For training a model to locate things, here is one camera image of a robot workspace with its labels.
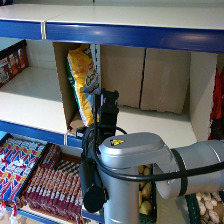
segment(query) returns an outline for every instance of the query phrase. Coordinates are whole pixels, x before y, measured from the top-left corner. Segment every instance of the cable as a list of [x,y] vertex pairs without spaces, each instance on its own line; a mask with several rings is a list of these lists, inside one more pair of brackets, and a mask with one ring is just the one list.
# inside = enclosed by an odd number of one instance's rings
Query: cable
[[101,125],[100,128],[116,129],[125,135],[127,134],[127,132],[124,129],[112,125]]

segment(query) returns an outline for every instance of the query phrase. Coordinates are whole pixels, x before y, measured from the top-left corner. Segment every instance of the metal cylinder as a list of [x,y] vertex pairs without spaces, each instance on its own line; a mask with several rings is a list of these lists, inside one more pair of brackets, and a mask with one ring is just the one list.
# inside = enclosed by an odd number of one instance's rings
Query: metal cylinder
[[[198,142],[187,147],[177,148],[176,151],[181,156],[186,170],[205,167],[224,161],[224,143],[217,140]],[[155,174],[159,174],[160,172],[158,168],[154,170]],[[181,191],[181,182],[179,181],[178,183],[176,180],[161,181],[157,182],[156,185],[161,196],[165,199],[178,196]],[[188,177],[185,194],[197,193],[199,191],[217,192],[223,189],[224,170],[221,170]]]
[[[109,195],[109,200],[104,204],[105,223],[139,223],[138,182],[119,180],[99,172]],[[137,175],[138,168],[123,169],[117,173]]]

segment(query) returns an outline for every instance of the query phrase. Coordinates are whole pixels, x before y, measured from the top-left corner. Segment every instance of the blue shelf label strip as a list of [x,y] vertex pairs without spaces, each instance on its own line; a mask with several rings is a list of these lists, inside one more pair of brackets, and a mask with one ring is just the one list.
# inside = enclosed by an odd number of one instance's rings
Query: blue shelf label strip
[[50,41],[224,53],[224,30],[46,23]]
[[12,134],[40,139],[50,143],[64,145],[64,135],[23,125],[0,121],[0,130]]
[[82,140],[77,139],[75,136],[67,136],[67,145],[76,148],[82,148]]
[[0,37],[42,40],[41,22],[0,20]]

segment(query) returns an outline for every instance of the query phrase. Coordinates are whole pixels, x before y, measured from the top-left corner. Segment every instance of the yellow snack bag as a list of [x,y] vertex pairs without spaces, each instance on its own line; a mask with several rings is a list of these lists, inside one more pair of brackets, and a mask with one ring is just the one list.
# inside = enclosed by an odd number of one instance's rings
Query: yellow snack bag
[[89,126],[93,123],[93,95],[100,94],[100,89],[88,44],[82,44],[80,48],[69,51],[67,68],[82,121],[85,126]]

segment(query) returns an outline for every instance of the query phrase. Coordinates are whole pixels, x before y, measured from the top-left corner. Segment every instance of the store shelf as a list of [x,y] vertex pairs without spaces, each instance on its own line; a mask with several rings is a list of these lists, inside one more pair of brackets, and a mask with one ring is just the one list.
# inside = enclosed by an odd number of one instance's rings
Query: store shelf
[[151,132],[158,134],[170,148],[182,147],[197,141],[191,126],[189,114],[159,113],[141,111],[131,107],[119,107],[117,126],[128,134]]
[[52,41],[221,53],[223,9],[224,4],[75,6],[46,22],[46,36]]
[[82,148],[82,140],[77,139],[74,135],[67,135],[67,146]]
[[70,11],[69,6],[15,4],[0,7],[0,36],[41,40],[45,21]]
[[[31,211],[29,208],[27,208],[27,206],[25,206],[24,208],[25,208],[24,210],[17,209],[17,214],[21,215],[25,218],[35,220],[40,223],[45,223],[45,224],[60,224],[61,223],[60,219],[55,220],[55,218],[54,218],[54,220],[51,220],[51,219],[48,219],[49,217],[42,217],[42,214],[38,214],[38,215],[35,214],[33,211]],[[12,207],[6,206],[6,210],[9,212],[12,212]]]
[[29,67],[0,89],[0,130],[64,145],[57,72]]

